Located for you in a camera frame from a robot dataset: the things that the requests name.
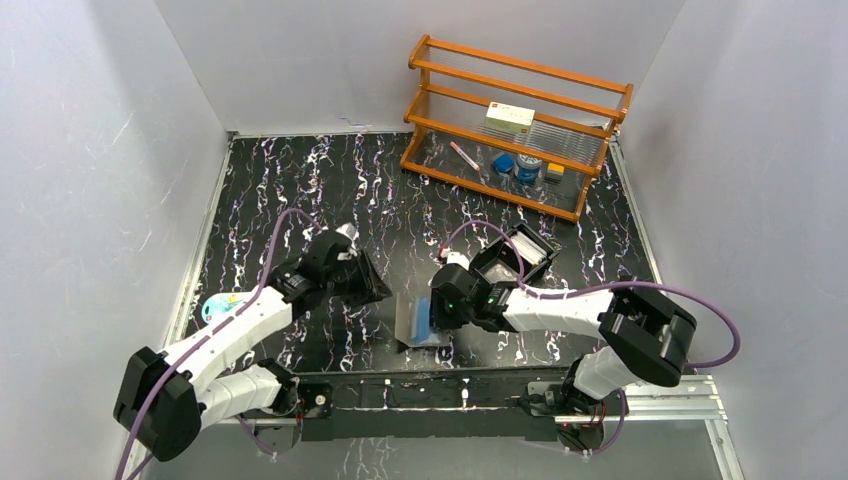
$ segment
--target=orange wooden frame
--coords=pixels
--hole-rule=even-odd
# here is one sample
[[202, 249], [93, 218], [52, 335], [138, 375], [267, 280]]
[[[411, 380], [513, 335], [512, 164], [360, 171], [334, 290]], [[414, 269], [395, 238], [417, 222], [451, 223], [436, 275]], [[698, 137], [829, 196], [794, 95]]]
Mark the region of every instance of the orange wooden frame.
[[[446, 50], [460, 55], [466, 55], [469, 57], [487, 60], [490, 62], [495, 62], [501, 65], [506, 65], [517, 69], [547, 75], [550, 77], [561, 79], [563, 81], [579, 83], [581, 85], [587, 85], [609, 92], [618, 93], [621, 95], [621, 100], [614, 109], [602, 107], [578, 99], [572, 99], [562, 95], [545, 92], [536, 88], [531, 88], [516, 83], [500, 80], [497, 78], [480, 75], [453, 66], [441, 65], [432, 61], [424, 60], [424, 54], [427, 49], [430, 48]], [[409, 55], [408, 65], [411, 69], [418, 68], [421, 70], [421, 79], [419, 82], [418, 90], [415, 92], [415, 96], [412, 98], [412, 101], [407, 107], [403, 117], [404, 122], [411, 122], [415, 124], [415, 132], [412, 136], [412, 141], [409, 143], [409, 146], [401, 157], [401, 167], [443, 180], [445, 182], [469, 188], [471, 190], [476, 190], [478, 192], [485, 193], [493, 197], [506, 200], [508, 202], [516, 203], [519, 205], [526, 206], [528, 208], [539, 210], [541, 212], [549, 213], [551, 215], [555, 215], [571, 222], [577, 222], [577, 220], [580, 218], [580, 214], [583, 211], [584, 204], [586, 203], [586, 197], [588, 196], [589, 187], [591, 186], [592, 179], [600, 175], [601, 169], [603, 168], [610, 137], [617, 131], [618, 126], [621, 124], [621, 122], [624, 121], [624, 117], [627, 115], [627, 110], [630, 107], [630, 99], [633, 96], [632, 84], [618, 84], [607, 80], [590, 77], [587, 75], [568, 72], [566, 70], [561, 70], [554, 67], [548, 67], [532, 62], [526, 62], [524, 60], [507, 57], [504, 55], [498, 55], [496, 53], [486, 52], [483, 50], [478, 50], [476, 48], [456, 45], [441, 40], [435, 40], [430, 38], [429, 35], [423, 35], [418, 41], [418, 43], [415, 45], [415, 48], [413, 48], [412, 53], [410, 53]], [[472, 130], [450, 125], [448, 123], [436, 121], [429, 118], [428, 107], [431, 95], [441, 95], [451, 99], [486, 107], [489, 105], [490, 102], [489, 99], [477, 95], [472, 95], [466, 92], [461, 92], [451, 88], [432, 84], [430, 81], [431, 72], [460, 78], [463, 80], [487, 85], [490, 87], [495, 87], [501, 90], [518, 93], [530, 98], [543, 100], [553, 104], [562, 105], [575, 110], [589, 112], [594, 115], [599, 115], [608, 118], [609, 121], [607, 127], [604, 129], [600, 129], [538, 112], [534, 116], [534, 121], [536, 122], [546, 123], [561, 129], [567, 129], [574, 132], [578, 132], [582, 135], [590, 135], [602, 139], [601, 146], [598, 149], [598, 156], [596, 161], [593, 165], [586, 165], [584, 163], [571, 160], [565, 155], [554, 155], [548, 152], [542, 152], [534, 148], [514, 144], [482, 133], [478, 133]], [[520, 195], [515, 195], [509, 192], [505, 192], [503, 190], [499, 190], [497, 188], [481, 185], [457, 177], [455, 175], [451, 175], [449, 173], [441, 172], [433, 168], [416, 164], [412, 161], [412, 157], [415, 155], [415, 152], [421, 145], [421, 142], [423, 141], [424, 135], [427, 133], [427, 130], [435, 130], [450, 135], [455, 135], [508, 152], [529, 155], [531, 157], [539, 158], [545, 162], [561, 165], [569, 170], [574, 170], [576, 172], [583, 173], [585, 175], [585, 180], [583, 181], [582, 188], [580, 190], [580, 193], [578, 194], [577, 205], [575, 210], [573, 212], [570, 212], [558, 207], [545, 205], [543, 203], [530, 200]]]

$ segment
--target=marble pattern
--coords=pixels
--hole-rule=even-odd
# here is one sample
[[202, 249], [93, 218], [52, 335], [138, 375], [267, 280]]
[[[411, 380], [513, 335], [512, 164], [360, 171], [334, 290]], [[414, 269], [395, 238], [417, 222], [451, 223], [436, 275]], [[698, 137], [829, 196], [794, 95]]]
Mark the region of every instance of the marble pattern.
[[[469, 219], [503, 227], [523, 220], [538, 229], [561, 249], [544, 279], [550, 287], [579, 288], [619, 275], [651, 279], [611, 160], [574, 225], [402, 171], [399, 160], [409, 140], [405, 133], [235, 140], [186, 334], [203, 326], [199, 309], [210, 295], [256, 284], [277, 215], [291, 206], [332, 228], [353, 222], [359, 245], [395, 295], [429, 293], [440, 243]], [[493, 238], [484, 229], [469, 229], [454, 248], [473, 254]], [[290, 224], [274, 262], [297, 255], [307, 241], [300, 225]], [[559, 332], [492, 334], [466, 326], [450, 347], [400, 351], [394, 311], [394, 299], [354, 310], [331, 302], [265, 339], [233, 368], [269, 357], [298, 372], [568, 365], [597, 347], [595, 340]]]

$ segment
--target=white wall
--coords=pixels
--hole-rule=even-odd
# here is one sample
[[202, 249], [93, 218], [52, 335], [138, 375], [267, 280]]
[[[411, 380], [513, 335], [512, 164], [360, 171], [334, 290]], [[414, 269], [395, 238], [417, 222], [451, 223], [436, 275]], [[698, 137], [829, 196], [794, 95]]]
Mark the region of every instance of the white wall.
[[0, 0], [0, 478], [111, 478], [226, 135], [150, 1]]
[[638, 84], [683, 0], [157, 3], [224, 127], [256, 134], [408, 129], [424, 33]]
[[[848, 470], [848, 4], [689, 1], [623, 126], [663, 280], [738, 320], [714, 370], [746, 478]], [[728, 335], [702, 317], [697, 357]]]

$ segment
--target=marker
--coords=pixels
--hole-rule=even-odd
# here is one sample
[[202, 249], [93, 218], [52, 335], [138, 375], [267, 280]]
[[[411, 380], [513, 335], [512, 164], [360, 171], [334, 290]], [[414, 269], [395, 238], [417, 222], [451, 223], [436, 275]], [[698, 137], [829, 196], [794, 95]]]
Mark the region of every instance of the marker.
[[456, 153], [458, 153], [459, 156], [462, 157], [462, 159], [465, 160], [468, 165], [471, 165], [471, 168], [473, 168], [475, 172], [480, 171], [480, 165], [477, 165], [474, 160], [471, 160], [471, 157], [469, 157], [465, 152], [463, 152], [462, 149], [459, 148], [459, 145], [457, 145], [455, 142], [451, 142], [451, 147], [456, 150]]

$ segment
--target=robotic hand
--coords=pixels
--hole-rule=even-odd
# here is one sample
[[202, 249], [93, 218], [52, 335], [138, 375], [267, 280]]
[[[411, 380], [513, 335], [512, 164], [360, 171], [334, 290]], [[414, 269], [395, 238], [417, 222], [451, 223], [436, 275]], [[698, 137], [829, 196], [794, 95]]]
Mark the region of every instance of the robotic hand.
[[[138, 431], [138, 440], [158, 460], [173, 459], [202, 429], [247, 410], [293, 412], [299, 403], [299, 380], [273, 359], [218, 376], [262, 339], [326, 299], [338, 297], [357, 307], [391, 296], [368, 255], [353, 248], [354, 233], [347, 224], [318, 234], [299, 258], [273, 269], [267, 285], [257, 287], [259, 296], [239, 312], [237, 321], [213, 318], [210, 325], [165, 351], [145, 347], [136, 352], [124, 373], [115, 419], [130, 430], [154, 384], [186, 353], [190, 356], [167, 379]], [[204, 337], [209, 338], [196, 349]]]
[[440, 252], [444, 266], [430, 284], [431, 328], [445, 331], [471, 323], [489, 332], [555, 330], [607, 342], [597, 353], [575, 360], [561, 385], [528, 385], [519, 406], [533, 415], [589, 414], [610, 393], [638, 380], [678, 385], [697, 326], [692, 315], [647, 288], [613, 288], [574, 298], [563, 291], [521, 289], [515, 281], [518, 259], [533, 281], [544, 274], [555, 251], [524, 224], [506, 235], [517, 252], [505, 239], [470, 261], [458, 252]]

